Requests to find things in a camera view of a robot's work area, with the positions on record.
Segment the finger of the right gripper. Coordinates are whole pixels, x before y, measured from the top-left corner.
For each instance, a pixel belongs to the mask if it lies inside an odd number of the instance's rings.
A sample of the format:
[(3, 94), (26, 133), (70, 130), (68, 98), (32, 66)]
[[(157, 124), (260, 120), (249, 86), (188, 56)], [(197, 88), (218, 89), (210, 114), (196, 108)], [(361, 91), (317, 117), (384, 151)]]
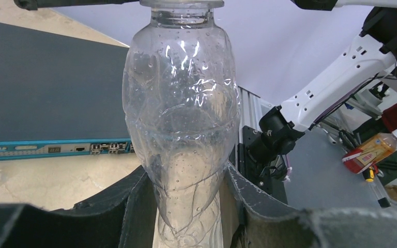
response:
[(138, 0), (14, 0), (21, 9), (38, 10), (39, 8), (110, 5), (137, 2)]

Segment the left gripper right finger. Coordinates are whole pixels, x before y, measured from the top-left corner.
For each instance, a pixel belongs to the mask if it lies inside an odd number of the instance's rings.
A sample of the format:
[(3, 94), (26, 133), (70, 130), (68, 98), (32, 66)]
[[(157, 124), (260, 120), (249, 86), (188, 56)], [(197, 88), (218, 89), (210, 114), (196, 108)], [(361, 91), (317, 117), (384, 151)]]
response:
[(224, 247), (397, 247), (397, 207), (298, 210), (225, 164)]

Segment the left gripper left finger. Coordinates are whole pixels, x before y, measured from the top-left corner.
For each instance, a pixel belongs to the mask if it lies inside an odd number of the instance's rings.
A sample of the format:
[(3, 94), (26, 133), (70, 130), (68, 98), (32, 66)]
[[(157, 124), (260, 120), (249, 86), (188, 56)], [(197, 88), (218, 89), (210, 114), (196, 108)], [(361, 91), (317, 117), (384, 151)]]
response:
[(156, 201), (138, 167), (71, 209), (0, 204), (0, 247), (152, 247)]

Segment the clear bottle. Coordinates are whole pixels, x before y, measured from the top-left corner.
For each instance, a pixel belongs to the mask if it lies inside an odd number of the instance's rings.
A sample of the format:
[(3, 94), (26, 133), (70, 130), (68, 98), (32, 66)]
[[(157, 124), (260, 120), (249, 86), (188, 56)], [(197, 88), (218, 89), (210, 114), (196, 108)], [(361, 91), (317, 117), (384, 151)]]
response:
[(141, 1), (123, 109), (158, 208), (161, 247), (223, 247), (219, 188), (237, 140), (240, 99), (223, 1)]

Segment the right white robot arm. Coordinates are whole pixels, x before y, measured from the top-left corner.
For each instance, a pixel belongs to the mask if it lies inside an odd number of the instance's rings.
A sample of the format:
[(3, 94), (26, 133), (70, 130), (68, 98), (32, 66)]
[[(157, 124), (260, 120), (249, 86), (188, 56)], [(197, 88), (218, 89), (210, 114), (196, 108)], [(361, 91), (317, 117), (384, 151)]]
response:
[(372, 11), (346, 52), (260, 120), (262, 134), (248, 147), (249, 156), (260, 163), (292, 151), (305, 130), (344, 103), (359, 84), (397, 62), (397, 1), (295, 1), (295, 5), (322, 11), (363, 5)]

